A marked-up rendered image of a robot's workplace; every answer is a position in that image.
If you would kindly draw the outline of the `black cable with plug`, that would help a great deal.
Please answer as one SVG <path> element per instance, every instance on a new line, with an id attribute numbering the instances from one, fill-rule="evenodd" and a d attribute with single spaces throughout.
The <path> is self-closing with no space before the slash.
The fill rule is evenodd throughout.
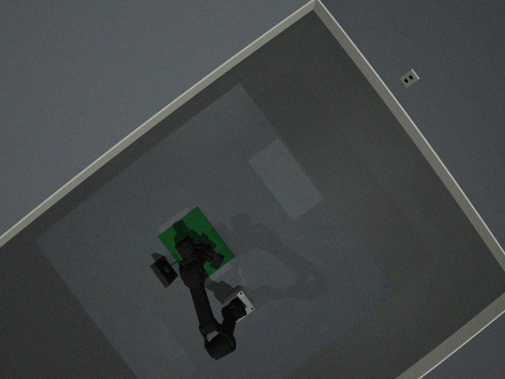
<path id="1" fill-rule="evenodd" d="M 212 241 L 208 240 L 207 238 L 204 240 L 203 244 L 202 244 L 202 247 L 205 248 L 206 250 L 208 249 L 208 247 L 210 246 Z"/>

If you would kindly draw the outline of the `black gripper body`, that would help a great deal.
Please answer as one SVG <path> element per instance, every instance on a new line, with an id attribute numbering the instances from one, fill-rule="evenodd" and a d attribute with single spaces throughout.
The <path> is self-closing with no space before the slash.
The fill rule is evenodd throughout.
<path id="1" fill-rule="evenodd" d="M 186 238 L 189 238 L 190 241 L 191 241 L 191 243 L 194 242 L 194 239 L 192 239 L 191 237 L 186 236 L 184 239 L 186 239 Z M 216 253 L 216 255 L 215 255 L 215 253 L 213 253 L 212 251 L 205 250 L 202 247 L 196 245 L 195 243 L 193 245 L 194 245 L 194 247 L 197 250 L 196 253 L 202 255 L 202 257 L 204 257 L 204 260 L 207 260 L 207 261 L 208 261 L 208 259 L 211 260 L 211 263 L 210 263 L 209 266 L 211 266 L 214 269 L 218 269 L 219 268 L 219 266 L 221 265 L 221 263 L 222 263 L 222 261 L 224 259 L 224 256 L 222 256 L 219 253 Z M 215 255 L 215 257 L 214 257 L 214 255 Z"/>

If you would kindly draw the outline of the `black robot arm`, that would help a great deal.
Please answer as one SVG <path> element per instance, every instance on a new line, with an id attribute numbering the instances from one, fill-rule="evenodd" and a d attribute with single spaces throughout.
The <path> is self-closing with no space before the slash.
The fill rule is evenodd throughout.
<path id="1" fill-rule="evenodd" d="M 236 350 L 236 339 L 234 337 L 235 323 L 236 320 L 247 315 L 245 310 L 246 305 L 239 297 L 231 300 L 226 307 L 222 308 L 221 312 L 224 318 L 222 324 L 218 323 L 213 316 L 204 287 L 206 280 L 204 257 L 196 253 L 197 250 L 189 238 L 178 242 L 175 247 L 183 258 L 178 263 L 178 269 L 184 285 L 191 292 L 196 314 L 199 318 L 199 330 L 204 337 L 204 348 L 217 361 Z M 209 342 L 207 335 L 214 331 L 217 331 L 218 334 Z"/>

